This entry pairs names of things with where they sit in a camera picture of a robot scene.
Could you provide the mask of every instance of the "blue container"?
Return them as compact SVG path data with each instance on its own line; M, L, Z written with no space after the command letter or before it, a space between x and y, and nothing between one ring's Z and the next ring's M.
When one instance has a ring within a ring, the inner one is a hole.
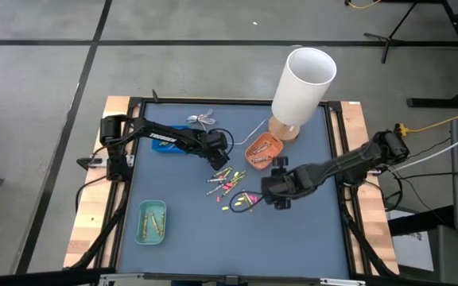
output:
M174 129L185 129L189 128L188 126L171 126ZM163 142L160 140L153 139L153 143L151 144L151 149L159 152L159 153L183 153L185 151L179 150L173 143Z
M145 200L139 204L139 212L139 224L135 241L140 245L157 245L162 242L165 236L165 219L167 218L167 206L165 203L160 200ZM146 214L148 214L148 222L146 223L146 237L144 237ZM162 231L161 235L157 233L151 214L155 216L158 229Z

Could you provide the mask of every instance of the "wooden frame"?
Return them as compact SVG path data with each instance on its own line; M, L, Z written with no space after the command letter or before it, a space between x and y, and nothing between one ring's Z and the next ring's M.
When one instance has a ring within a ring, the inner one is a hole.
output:
M109 96L103 111L103 117L112 114L125 114L130 102L129 96ZM367 128L363 119L362 107L359 102L341 102L343 125L347 136L349 149L356 149L368 141ZM342 139L339 132L339 121L334 111L331 112L332 128L334 130L336 152L343 153ZM95 142L94 150L100 147L98 140ZM130 151L132 144L128 144L127 151ZM105 175L104 168L89 169L86 182ZM378 183L375 177L367 178L372 183ZM118 194L121 194L123 184L118 185ZM89 248L91 243L98 236L103 223L103 216L107 206L111 182L101 180L83 190L80 198L79 210L74 222L72 236L68 244L67 253L64 259L64 266L71 266L76 263L82 254ZM115 206L118 205L120 195L116 196ZM375 252L385 262L386 266L393 272L398 273L398 265L395 260L394 247L391 241L390 231L386 220L385 208L382 203L381 193L374 186L364 184L358 191L360 213L363 220L365 236L373 246ZM105 251L102 259L102 266L108 266L111 255L114 231L111 233L105 244ZM351 235L351 245L355 257L355 268L357 273L363 273L363 259L358 242Z

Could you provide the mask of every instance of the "white cable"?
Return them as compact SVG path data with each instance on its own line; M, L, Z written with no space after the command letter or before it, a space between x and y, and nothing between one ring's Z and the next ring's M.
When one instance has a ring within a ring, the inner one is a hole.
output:
M254 131L252 131L250 134L248 134L248 136L245 138L245 140L239 142L239 143L233 143L233 142L228 142L229 144L233 144L233 145L243 145L245 144L245 142L250 138L250 136L254 135L254 133L264 124L264 122L267 122L268 121L268 118L263 120L261 122L261 124L259 124L259 126L257 126Z
M406 165L401 166L401 167L399 167L399 168L396 168L395 170L393 170L393 171L391 171L391 172L400 171L400 170L403 170L403 169L408 168L408 167L410 167L410 166L413 166L414 164L418 164L418 163L427 161L428 159L432 159L432 158L434 158L435 156L437 156L437 155L439 155L439 154L441 154L441 153L444 153L444 152L446 152L446 151L452 149L453 147L455 147L455 146L457 146L457 145L458 145L458 142L455 143L455 144L453 144L453 145L451 145L451 146L449 146L449 147L446 147L445 149L442 149L442 150L441 150L440 152L438 152L438 153L434 153L434 154L432 154L432 155L430 155L430 156L428 156L428 157L425 157L425 158L423 158L423 159L416 160L416 161L414 161L413 163L409 163L409 164L406 164Z
M209 118L210 115L212 115L212 114L213 114L213 109L210 108L210 109L208 109L208 112L206 114L188 116L187 117L187 122L190 123L190 124L194 124L194 123L199 122L203 126L204 131L206 131L206 127L204 126L204 124L211 125L211 124L214 124L216 122L215 119Z

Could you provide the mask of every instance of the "metal bracket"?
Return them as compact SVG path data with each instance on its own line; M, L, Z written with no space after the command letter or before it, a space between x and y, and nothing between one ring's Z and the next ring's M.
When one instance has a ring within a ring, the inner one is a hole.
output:
M365 281L321 278L320 284L329 286L365 286Z
M107 166L107 159L109 159L109 156L107 154L104 155L96 155L91 162L87 163L87 166L89 168L97 168L97 167L103 167L105 168ZM126 163L128 164L128 167L133 167L134 166L134 155L126 155Z
M100 275L98 286L108 286L111 282L135 282L144 280L144 273L125 273L125 274L104 274Z
M342 104L340 101L329 101L328 106L330 106L336 113L342 112Z
M238 285L239 284L239 277L234 275L227 275L226 276L226 284L227 285Z

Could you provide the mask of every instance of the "wooden base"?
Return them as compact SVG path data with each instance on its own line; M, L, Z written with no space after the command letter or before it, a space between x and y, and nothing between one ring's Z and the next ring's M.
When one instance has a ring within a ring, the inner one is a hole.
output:
M291 142L298 137L300 126L287 126L272 116L268 121L268 130L281 141Z

